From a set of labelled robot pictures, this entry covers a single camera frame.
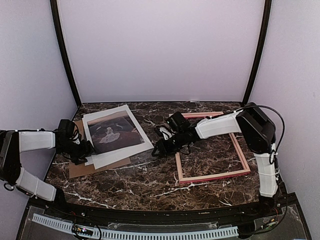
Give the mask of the pink wooden picture frame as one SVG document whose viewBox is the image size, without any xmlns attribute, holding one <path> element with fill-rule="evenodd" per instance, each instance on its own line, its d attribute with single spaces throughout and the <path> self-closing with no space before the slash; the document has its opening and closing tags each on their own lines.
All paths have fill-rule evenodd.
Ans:
<svg viewBox="0 0 320 240">
<path fill-rule="evenodd" d="M 183 176 L 183 170 L 182 170 L 182 164 L 181 164 L 181 158 L 180 153 L 175 154 L 175 161 L 177 166 L 177 173 L 178 173 L 178 182 L 180 184 L 187 184 L 187 183 L 196 183 L 196 182 L 207 182 L 212 180 L 219 180 L 224 178 L 230 178 L 230 177 L 237 177 L 237 176 L 243 176 L 247 175 L 251 172 L 251 169 L 247 163 L 247 160 L 245 158 L 245 155 L 233 133 L 228 134 L 232 144 L 235 148 L 235 151 L 237 153 L 237 156 L 239 157 L 240 163 L 242 165 L 242 170 L 236 170 L 231 172 L 224 172 L 224 173 L 217 173 L 217 174 L 211 174 L 211 175 L 203 175 L 203 176 L 194 176 L 194 177 L 184 177 Z"/>
</svg>

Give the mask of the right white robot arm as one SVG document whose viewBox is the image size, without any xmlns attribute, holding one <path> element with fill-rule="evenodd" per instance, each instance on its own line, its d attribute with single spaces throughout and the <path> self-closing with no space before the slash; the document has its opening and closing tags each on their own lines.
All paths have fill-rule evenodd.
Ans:
<svg viewBox="0 0 320 240">
<path fill-rule="evenodd" d="M 206 115 L 203 119 L 190 122 L 181 112 L 175 112 L 167 120 L 167 126 L 155 128 L 161 138 L 152 151 L 154 157 L 178 153 L 184 146 L 214 136 L 241 133 L 248 149 L 257 162 L 259 194 L 264 198 L 255 205 L 255 213 L 266 217 L 275 208 L 271 199 L 278 190 L 279 165 L 276 140 L 276 125 L 264 113 L 265 106 L 249 102 L 244 107 L 216 116 Z"/>
</svg>

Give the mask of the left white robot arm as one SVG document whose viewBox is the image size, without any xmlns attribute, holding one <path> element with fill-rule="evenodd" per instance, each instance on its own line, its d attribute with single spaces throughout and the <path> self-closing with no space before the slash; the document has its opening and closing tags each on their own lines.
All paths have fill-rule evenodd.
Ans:
<svg viewBox="0 0 320 240">
<path fill-rule="evenodd" d="M 65 203 L 64 191 L 40 180 L 29 173 L 21 164 L 23 152 L 55 149 L 75 165 L 87 162 L 95 150 L 92 143 L 82 139 L 76 124 L 62 119 L 58 128 L 47 131 L 35 130 L 2 130 L 0 132 L 0 179 L 8 191 L 19 189 L 29 197 L 37 197 L 51 203 L 51 210 L 60 218 L 67 218 L 71 213 Z"/>
</svg>

